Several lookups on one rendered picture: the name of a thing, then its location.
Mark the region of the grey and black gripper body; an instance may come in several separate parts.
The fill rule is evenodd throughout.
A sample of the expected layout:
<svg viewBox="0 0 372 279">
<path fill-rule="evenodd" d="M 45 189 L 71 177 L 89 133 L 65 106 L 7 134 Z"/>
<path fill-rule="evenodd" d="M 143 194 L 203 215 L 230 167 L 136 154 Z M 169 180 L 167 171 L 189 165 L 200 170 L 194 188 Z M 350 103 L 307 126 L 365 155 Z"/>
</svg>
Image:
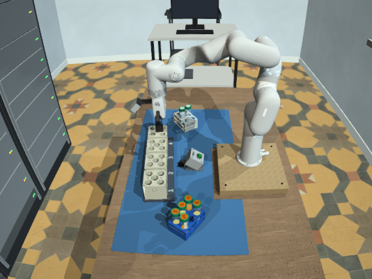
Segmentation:
<svg viewBox="0 0 372 279">
<path fill-rule="evenodd" d="M 149 95 L 149 94 L 148 94 Z M 152 106 L 153 106 L 153 117 L 155 119 L 156 111 L 160 111 L 160 116 L 164 119 L 166 116 L 166 102 L 165 102 L 165 95 L 153 97 L 152 98 Z"/>
</svg>

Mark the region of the white blank tube rack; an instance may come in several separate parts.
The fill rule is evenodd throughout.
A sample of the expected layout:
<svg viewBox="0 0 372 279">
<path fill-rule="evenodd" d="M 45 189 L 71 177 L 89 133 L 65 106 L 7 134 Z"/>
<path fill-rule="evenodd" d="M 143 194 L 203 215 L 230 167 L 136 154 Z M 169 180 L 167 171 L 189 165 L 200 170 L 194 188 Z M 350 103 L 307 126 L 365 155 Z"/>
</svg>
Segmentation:
<svg viewBox="0 0 372 279">
<path fill-rule="evenodd" d="M 194 119 L 192 119 L 191 117 L 194 117 Z M 191 118 L 191 120 L 189 119 Z M 188 121 L 187 121 L 187 120 Z M 180 122 L 180 120 L 182 121 L 182 123 Z M 185 120 L 185 122 L 184 122 Z M 193 130 L 195 128 L 198 128 L 198 119 L 193 115 L 191 114 L 191 116 L 186 116 L 185 115 L 185 118 L 184 119 L 181 119 L 180 118 L 180 111 L 179 112 L 175 112 L 173 113 L 173 121 L 186 133 L 190 130 Z"/>
</svg>

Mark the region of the blue bench mat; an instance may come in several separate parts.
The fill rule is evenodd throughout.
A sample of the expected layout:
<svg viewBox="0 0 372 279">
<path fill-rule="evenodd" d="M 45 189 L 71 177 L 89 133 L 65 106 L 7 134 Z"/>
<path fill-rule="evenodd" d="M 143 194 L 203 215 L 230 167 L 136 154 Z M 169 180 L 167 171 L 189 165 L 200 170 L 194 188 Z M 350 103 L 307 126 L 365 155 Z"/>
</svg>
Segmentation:
<svg viewBox="0 0 372 279">
<path fill-rule="evenodd" d="M 173 137 L 174 202 L 144 202 L 143 177 L 148 127 L 155 126 L 153 110 L 146 110 L 134 152 L 111 251 L 157 255 L 248 255 L 242 199 L 214 199 L 212 149 L 234 144 L 229 110 L 191 110 L 198 128 L 184 132 L 166 110 L 162 120 Z M 185 170 L 178 163 L 193 148 L 204 153 L 203 171 Z M 201 200 L 205 220 L 184 240 L 168 229 L 171 210 L 184 196 Z"/>
</svg>

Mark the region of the clear tube with dark green cap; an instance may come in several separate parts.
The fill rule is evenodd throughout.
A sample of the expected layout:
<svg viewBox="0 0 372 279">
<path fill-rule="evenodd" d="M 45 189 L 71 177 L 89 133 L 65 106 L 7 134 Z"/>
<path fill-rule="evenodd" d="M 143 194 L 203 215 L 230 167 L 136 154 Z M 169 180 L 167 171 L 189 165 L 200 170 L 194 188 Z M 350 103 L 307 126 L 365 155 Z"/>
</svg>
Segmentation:
<svg viewBox="0 0 372 279">
<path fill-rule="evenodd" d="M 179 107 L 180 111 L 180 118 L 184 119 L 185 118 L 185 107 Z"/>
</svg>

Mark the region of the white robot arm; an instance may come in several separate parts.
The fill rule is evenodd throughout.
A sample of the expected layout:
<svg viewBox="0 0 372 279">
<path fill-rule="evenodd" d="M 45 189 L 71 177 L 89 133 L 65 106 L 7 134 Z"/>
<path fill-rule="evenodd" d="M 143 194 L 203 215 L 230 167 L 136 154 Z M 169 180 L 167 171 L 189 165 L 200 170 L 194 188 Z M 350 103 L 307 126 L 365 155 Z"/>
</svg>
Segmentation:
<svg viewBox="0 0 372 279">
<path fill-rule="evenodd" d="M 166 94 L 166 82 L 181 82 L 185 68 L 194 63 L 214 64 L 229 56 L 260 67 L 253 90 L 255 100 L 245 106 L 242 144 L 237 154 L 241 165 L 255 167 L 263 156 L 269 155 L 261 149 L 263 135 L 271 129 L 280 108 L 277 83 L 281 74 L 281 55 L 270 38 L 259 36 L 252 41 L 242 31 L 232 30 L 202 45 L 181 50 L 171 56 L 166 65 L 160 60 L 149 61 L 146 64 L 148 94 L 153 97 Z"/>
</svg>

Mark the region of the blue tube rack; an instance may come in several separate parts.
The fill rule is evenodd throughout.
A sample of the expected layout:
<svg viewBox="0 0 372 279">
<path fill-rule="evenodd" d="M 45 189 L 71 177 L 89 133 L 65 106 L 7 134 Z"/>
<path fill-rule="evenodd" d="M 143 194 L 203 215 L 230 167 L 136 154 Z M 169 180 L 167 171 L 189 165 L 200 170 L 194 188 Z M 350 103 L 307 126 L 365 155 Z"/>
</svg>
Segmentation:
<svg viewBox="0 0 372 279">
<path fill-rule="evenodd" d="M 184 239 L 185 241 L 188 240 L 188 238 L 194 233 L 198 226 L 205 220 L 205 211 L 203 209 L 201 209 L 201 213 L 197 216 L 193 214 L 193 206 L 192 210 L 186 210 L 186 213 L 188 213 L 189 215 L 189 227 L 187 229 L 181 228 L 180 222 L 178 224 L 174 224 L 172 222 L 172 218 L 168 221 L 169 231 Z"/>
</svg>

